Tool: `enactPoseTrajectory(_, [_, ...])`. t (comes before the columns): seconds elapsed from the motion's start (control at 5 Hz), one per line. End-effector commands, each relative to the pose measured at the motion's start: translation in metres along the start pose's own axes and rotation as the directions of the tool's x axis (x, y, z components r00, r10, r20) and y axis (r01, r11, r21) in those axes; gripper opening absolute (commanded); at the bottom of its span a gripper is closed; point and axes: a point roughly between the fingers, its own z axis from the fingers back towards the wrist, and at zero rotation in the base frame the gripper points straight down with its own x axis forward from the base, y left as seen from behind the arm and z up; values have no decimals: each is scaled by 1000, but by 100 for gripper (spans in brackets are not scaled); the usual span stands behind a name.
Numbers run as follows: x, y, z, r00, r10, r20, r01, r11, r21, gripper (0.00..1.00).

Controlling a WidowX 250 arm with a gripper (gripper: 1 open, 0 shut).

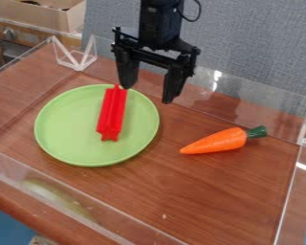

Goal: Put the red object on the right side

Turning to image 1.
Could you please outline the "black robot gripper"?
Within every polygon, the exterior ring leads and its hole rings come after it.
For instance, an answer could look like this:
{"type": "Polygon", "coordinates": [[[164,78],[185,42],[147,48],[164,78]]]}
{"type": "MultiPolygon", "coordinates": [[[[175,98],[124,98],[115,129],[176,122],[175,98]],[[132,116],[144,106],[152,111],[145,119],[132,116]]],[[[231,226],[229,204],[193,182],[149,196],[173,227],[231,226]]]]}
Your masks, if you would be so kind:
{"type": "Polygon", "coordinates": [[[159,44],[153,40],[144,42],[135,28],[115,27],[112,31],[115,41],[111,46],[123,88],[131,89],[135,86],[139,80],[139,63],[143,61],[168,69],[163,103],[172,103],[181,94],[188,77],[195,74],[200,48],[184,41],[180,36],[159,44]]]}

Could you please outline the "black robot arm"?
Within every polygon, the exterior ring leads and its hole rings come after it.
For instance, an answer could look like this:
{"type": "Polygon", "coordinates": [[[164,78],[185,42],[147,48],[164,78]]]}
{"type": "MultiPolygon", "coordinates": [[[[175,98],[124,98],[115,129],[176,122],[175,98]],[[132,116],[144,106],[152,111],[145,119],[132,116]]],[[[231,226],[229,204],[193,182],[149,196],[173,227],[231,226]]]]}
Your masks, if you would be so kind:
{"type": "Polygon", "coordinates": [[[181,22],[196,22],[184,15],[185,0],[140,0],[137,29],[116,26],[112,52],[120,84],[131,89],[139,81],[141,62],[168,70],[163,103],[180,96],[187,78],[195,74],[200,48],[180,37],[181,22]]]}

